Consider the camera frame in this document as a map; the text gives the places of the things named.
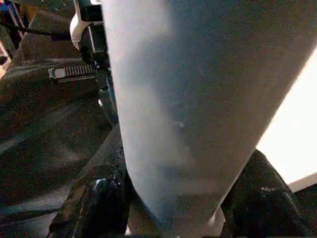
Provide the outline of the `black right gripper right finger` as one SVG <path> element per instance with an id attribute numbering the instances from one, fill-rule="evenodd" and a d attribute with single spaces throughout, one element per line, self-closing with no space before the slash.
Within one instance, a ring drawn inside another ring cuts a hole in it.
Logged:
<path id="1" fill-rule="evenodd" d="M 273 168 L 255 150 L 224 199 L 222 237 L 315 237 L 317 227 Z"/>

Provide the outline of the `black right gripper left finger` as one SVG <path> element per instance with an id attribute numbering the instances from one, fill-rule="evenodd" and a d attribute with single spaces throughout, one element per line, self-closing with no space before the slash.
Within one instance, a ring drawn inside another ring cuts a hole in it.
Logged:
<path id="1" fill-rule="evenodd" d="M 125 166 L 90 169 L 72 187 L 49 227 L 49 237 L 124 237 L 130 192 Z"/>

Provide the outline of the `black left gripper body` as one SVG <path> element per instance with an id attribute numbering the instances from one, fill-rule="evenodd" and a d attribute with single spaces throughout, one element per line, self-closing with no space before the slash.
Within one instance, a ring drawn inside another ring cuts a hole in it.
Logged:
<path id="1" fill-rule="evenodd" d="M 83 63 L 50 68 L 49 78 L 54 83 L 80 83 L 94 80 L 98 86 L 98 104 L 110 124 L 118 124 L 116 101 L 104 27 L 87 26 L 79 42 Z"/>

